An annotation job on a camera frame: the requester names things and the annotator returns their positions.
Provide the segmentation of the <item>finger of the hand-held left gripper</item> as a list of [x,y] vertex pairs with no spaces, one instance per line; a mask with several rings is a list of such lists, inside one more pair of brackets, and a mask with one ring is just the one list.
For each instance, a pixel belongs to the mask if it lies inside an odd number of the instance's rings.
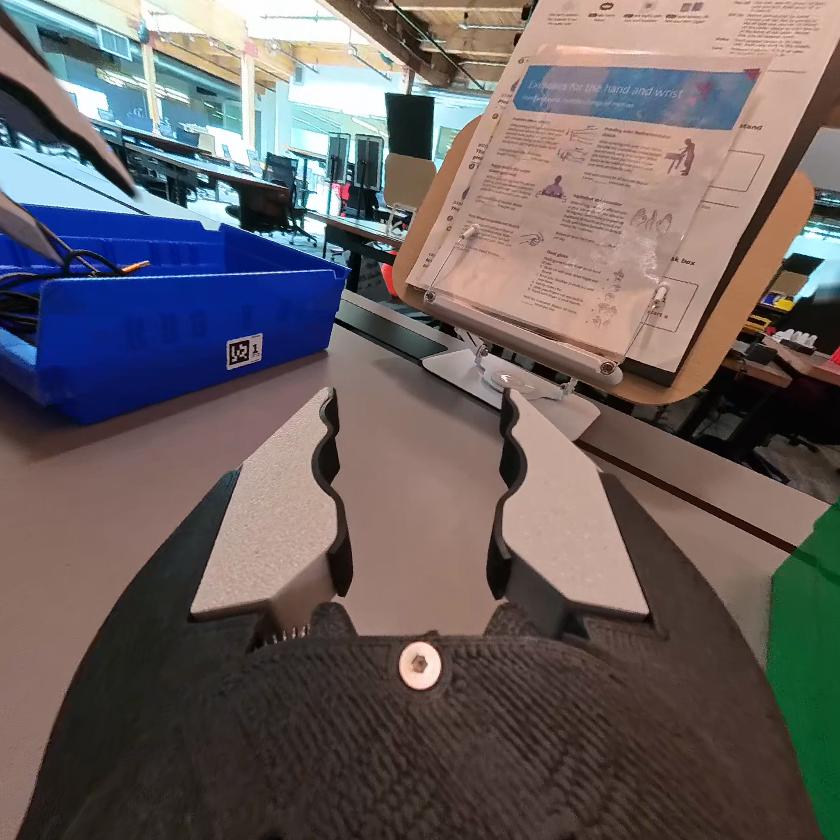
[[29,211],[1,190],[1,232],[59,266],[65,258],[56,248],[56,236]]
[[78,110],[44,57],[4,9],[1,88],[2,117],[10,129],[32,140],[73,148],[111,184],[135,196],[135,184],[126,166]]

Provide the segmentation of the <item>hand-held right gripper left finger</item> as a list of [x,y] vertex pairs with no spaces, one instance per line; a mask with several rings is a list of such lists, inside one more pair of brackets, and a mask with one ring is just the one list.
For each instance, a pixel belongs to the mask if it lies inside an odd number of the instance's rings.
[[309,623],[347,594],[350,535],[340,471],[338,394],[322,388],[243,462],[193,598],[197,620],[256,614]]

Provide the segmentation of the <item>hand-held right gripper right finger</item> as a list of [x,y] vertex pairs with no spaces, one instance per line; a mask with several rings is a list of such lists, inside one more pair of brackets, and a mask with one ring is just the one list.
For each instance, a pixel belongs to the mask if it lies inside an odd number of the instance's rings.
[[497,600],[546,637],[587,636],[588,616],[644,623],[650,608],[602,472],[521,393],[500,410],[499,499],[487,554]]

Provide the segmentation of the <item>black braided cable orange plugs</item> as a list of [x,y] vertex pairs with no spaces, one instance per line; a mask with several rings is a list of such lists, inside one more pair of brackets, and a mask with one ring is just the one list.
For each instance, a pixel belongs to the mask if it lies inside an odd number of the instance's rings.
[[126,277],[150,267],[149,260],[121,266],[88,249],[72,249],[59,267],[47,271],[16,269],[1,275],[1,327],[29,342],[39,329],[42,287],[53,280]]

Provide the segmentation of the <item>blue plastic bin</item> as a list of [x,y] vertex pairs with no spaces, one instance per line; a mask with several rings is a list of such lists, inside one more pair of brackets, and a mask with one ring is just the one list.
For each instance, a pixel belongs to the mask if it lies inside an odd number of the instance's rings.
[[[326,350],[348,270],[236,227],[28,206],[64,240],[129,276],[41,291],[31,343],[2,329],[1,378],[39,406],[93,424]],[[2,236],[2,274],[57,268]]]

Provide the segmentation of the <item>green plastic bin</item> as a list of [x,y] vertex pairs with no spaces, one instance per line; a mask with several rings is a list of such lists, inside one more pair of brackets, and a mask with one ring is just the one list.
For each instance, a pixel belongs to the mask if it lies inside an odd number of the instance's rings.
[[767,675],[824,838],[839,838],[839,504],[773,574]]

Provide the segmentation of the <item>white stand base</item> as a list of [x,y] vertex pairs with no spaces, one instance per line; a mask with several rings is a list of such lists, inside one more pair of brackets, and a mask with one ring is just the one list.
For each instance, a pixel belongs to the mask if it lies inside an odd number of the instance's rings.
[[574,393],[576,380],[550,381],[491,353],[473,333],[457,328],[456,334],[458,348],[423,358],[425,371],[497,410],[505,389],[519,392],[571,441],[599,417],[593,403]]

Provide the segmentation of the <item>dark long desk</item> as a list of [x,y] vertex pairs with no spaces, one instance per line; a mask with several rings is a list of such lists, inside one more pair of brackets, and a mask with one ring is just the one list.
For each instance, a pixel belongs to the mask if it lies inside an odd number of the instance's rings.
[[229,166],[212,164],[196,159],[187,159],[177,154],[171,154],[146,148],[136,143],[128,143],[124,147],[127,160],[137,168],[149,171],[160,171],[165,177],[185,189],[196,190],[204,187],[202,179],[207,181],[207,187],[214,187],[220,183],[226,184],[236,192],[237,186],[264,186],[261,179],[237,172]]

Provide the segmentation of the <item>black office chair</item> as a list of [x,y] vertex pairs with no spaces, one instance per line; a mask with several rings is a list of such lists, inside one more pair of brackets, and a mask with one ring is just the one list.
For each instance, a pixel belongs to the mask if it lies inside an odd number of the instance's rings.
[[298,163],[291,157],[266,153],[261,181],[264,186],[237,186],[238,205],[227,205],[226,214],[239,226],[253,234],[287,234],[292,244],[297,237],[318,244],[313,234],[305,231],[305,210],[298,205],[296,175]]

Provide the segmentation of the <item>laminated exercise sheet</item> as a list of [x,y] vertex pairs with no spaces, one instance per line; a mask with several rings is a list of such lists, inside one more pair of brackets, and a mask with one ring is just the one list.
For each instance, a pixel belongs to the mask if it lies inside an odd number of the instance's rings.
[[491,116],[427,300],[622,359],[770,62],[541,44]]

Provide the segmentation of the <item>black standing panel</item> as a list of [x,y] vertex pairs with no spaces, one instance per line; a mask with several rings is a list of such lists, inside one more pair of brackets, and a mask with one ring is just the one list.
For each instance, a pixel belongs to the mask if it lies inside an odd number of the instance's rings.
[[435,99],[396,92],[386,92],[384,99],[390,153],[431,161]]

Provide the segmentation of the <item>small beige board stand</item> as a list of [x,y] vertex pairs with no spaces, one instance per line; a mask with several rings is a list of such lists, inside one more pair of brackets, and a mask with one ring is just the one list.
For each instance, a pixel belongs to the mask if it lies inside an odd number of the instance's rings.
[[386,156],[383,197],[389,233],[396,231],[397,212],[413,214],[422,206],[436,174],[433,161],[394,152]]

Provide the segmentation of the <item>white instruction sheet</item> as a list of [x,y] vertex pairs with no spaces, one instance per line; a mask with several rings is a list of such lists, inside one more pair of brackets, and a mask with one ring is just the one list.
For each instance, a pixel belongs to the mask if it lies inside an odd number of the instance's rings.
[[769,56],[731,151],[665,273],[668,295],[613,389],[672,385],[838,93],[838,1],[535,2],[490,100],[551,42],[673,56]]

